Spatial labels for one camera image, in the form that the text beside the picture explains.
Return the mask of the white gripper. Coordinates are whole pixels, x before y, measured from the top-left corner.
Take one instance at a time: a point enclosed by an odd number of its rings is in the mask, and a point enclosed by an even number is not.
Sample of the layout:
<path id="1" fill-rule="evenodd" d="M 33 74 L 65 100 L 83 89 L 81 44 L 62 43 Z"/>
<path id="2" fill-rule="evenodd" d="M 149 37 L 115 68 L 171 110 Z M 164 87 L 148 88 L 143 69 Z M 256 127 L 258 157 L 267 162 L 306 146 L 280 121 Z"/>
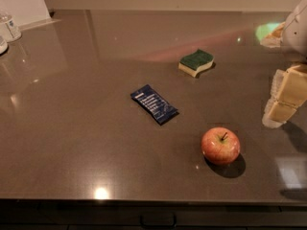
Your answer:
<path id="1" fill-rule="evenodd" d="M 281 36 L 281 50 L 288 61 L 307 61 L 307 0 L 301 0 L 288 15 Z M 307 65 L 277 69 L 272 97 L 279 103 L 300 107 L 307 100 Z"/>

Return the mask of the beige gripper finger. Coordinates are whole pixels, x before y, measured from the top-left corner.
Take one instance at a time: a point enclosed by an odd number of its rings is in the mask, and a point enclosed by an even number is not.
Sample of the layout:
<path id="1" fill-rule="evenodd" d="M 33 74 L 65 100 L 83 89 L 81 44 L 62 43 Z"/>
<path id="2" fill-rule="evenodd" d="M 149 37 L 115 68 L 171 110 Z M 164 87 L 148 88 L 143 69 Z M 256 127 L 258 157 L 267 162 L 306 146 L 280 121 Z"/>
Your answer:
<path id="1" fill-rule="evenodd" d="M 269 99 L 264 110 L 262 124 L 265 127 L 278 128 L 286 124 L 295 113 L 295 108 Z"/>

